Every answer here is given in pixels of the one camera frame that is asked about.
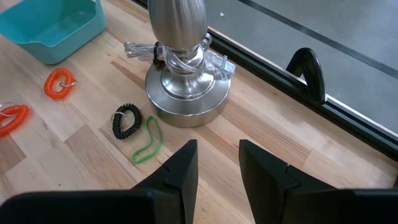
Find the wooden table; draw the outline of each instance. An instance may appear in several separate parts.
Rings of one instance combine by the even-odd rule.
[[[14,2],[0,0],[0,10]],[[128,102],[145,117],[153,114],[144,91],[150,63],[127,59],[122,43],[154,43],[155,37],[138,5],[107,0],[103,7],[106,31],[55,66],[41,64],[0,37],[0,102],[32,110],[21,128],[0,139],[0,203],[35,190],[130,189],[189,139],[199,145],[195,223],[254,222],[239,171],[240,139],[335,187],[393,185],[395,162],[239,67],[218,118],[192,129],[158,118],[164,140],[160,152],[132,164],[131,154],[147,142],[144,128],[120,141],[109,119]],[[43,85],[60,67],[71,70],[78,84],[66,100],[53,101]]]

